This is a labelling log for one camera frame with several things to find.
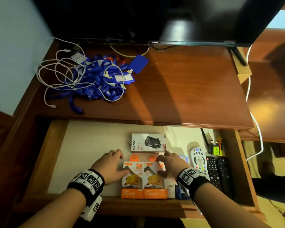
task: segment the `remote control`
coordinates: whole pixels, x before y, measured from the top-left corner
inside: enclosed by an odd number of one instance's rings
[[[218,157],[216,163],[219,170],[218,173],[222,182],[223,193],[233,200],[233,181],[229,161],[226,157]]]
[[[201,147],[196,147],[191,149],[190,154],[191,154],[191,163],[193,168],[198,169],[201,171],[206,179],[210,181],[209,175],[208,175],[208,168],[207,168],[207,162],[206,162],[206,155],[205,152],[206,150]]]
[[[211,183],[220,191],[222,191],[221,180],[218,175],[219,172],[216,166],[215,157],[207,156],[207,166]]]

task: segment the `television stand leg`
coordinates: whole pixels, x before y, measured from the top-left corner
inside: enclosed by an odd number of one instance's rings
[[[243,66],[247,66],[247,62],[245,61],[245,59],[243,58],[237,47],[228,47],[228,48],[230,52],[232,52],[236,56],[236,58],[240,61],[240,63]]]

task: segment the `black remote control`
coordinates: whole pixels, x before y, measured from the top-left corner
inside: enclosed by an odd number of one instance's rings
[[[208,174],[212,185],[222,191],[221,180],[218,175],[215,157],[207,157]]]
[[[222,190],[232,200],[234,199],[233,181],[229,161],[226,157],[218,157],[216,164],[219,170],[219,176],[222,182]]]

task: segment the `open drawer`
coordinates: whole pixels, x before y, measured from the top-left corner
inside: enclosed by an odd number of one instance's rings
[[[23,200],[15,205],[14,210],[40,210],[65,190],[70,179],[80,171],[89,169],[103,153],[111,149],[121,149],[125,160],[128,160],[131,152],[127,142],[131,140],[132,133],[165,133],[167,150],[179,155],[188,156],[188,151],[194,146],[205,146],[198,128],[55,119],[46,134]],[[205,133],[207,137],[220,134],[223,138],[224,153],[232,169],[235,202],[265,220],[260,212],[238,131],[205,129]],[[191,201],[121,199],[120,192],[120,182],[104,187],[97,214],[203,218]]]

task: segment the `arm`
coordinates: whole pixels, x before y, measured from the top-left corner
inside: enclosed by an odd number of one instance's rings
[[[102,179],[104,179],[104,185],[110,185],[129,173],[126,170],[117,171],[119,159],[123,159],[121,150],[118,149],[116,152],[111,150],[98,159],[90,170],[94,170],[101,175]],[[86,207],[87,201],[91,201],[91,204],[96,198],[97,196],[93,195],[87,200],[86,196],[80,190],[70,187],[57,199],[23,223],[20,228],[73,227],[81,212]]]
[[[166,151],[156,161],[162,161],[166,167],[166,171],[158,171],[158,174],[182,184],[181,188],[184,186],[184,191],[190,192],[191,199],[212,228],[270,228],[214,187],[198,170],[191,171],[190,165],[176,153]],[[184,174],[190,175],[190,180],[186,177],[183,181],[181,177]]]

